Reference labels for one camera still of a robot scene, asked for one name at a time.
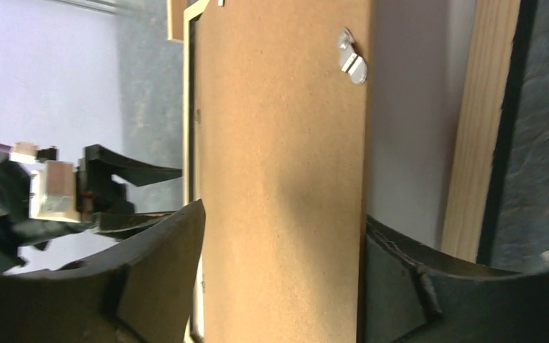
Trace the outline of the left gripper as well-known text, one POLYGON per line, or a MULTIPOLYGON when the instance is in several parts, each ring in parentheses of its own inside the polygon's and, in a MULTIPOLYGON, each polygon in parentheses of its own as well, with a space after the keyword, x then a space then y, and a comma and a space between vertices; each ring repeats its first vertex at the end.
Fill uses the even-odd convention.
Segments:
POLYGON ((76 169, 76 210, 82 222, 95 218, 94 234, 123 241, 175 213, 135 214, 135 206, 127 199, 127 186, 114 181, 113 175, 143 187, 178 179, 182 170, 131 159, 100 144, 86 146, 76 169))

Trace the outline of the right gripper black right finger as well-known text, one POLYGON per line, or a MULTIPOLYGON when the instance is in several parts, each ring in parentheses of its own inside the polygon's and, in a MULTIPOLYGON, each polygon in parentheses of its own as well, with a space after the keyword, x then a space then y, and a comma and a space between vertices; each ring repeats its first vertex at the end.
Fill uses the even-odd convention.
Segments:
POLYGON ((549 342, 549 269, 467 262, 368 217, 366 342, 549 342))

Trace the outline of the brown backing board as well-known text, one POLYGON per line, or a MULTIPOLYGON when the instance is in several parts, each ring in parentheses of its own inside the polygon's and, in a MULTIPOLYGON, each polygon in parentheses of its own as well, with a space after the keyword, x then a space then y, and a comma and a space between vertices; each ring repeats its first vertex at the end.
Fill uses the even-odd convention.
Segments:
POLYGON ((355 342, 373 1, 169 1, 184 198, 201 199, 205 342, 355 342))

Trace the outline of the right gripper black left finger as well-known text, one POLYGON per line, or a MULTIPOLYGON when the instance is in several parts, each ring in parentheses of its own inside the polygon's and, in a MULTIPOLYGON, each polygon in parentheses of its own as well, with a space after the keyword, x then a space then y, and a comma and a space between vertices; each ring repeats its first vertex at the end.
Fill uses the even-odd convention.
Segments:
POLYGON ((205 217, 198 200, 62 269, 0 274, 0 342, 182 342, 205 217))

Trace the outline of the wooden picture frame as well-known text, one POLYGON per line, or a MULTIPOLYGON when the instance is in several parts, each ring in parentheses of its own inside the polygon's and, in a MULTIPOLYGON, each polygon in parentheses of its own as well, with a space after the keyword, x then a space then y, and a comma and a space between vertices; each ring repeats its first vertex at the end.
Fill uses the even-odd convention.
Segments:
MULTIPOLYGON (((367 213, 372 109, 370 95, 371 81, 374 78, 373 42, 376 8, 379 1, 373 2, 375 3, 374 26, 370 36, 372 59, 366 60, 360 55, 367 64, 367 79, 364 83, 370 85, 370 91, 365 155, 365 236, 360 258, 360 312, 358 315, 360 322, 355 342, 366 342, 364 333, 366 221, 368 217, 372 217, 367 213)), ((519 14, 519 1, 476 2, 440 244, 438 247, 431 247, 420 242, 447 255, 475 264, 519 14)))

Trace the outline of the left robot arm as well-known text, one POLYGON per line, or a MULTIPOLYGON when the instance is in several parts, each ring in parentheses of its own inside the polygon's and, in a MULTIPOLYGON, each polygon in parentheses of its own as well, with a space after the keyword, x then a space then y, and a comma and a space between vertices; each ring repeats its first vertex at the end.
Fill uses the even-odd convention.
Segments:
POLYGON ((92 232, 117 241, 144 231, 164 212, 139 213, 127 185, 143 187, 182 176, 182 170, 137 161, 95 144, 78 165, 55 148, 36 153, 44 165, 27 171, 0 151, 0 273, 22 267, 21 247, 43 250, 53 239, 92 232))

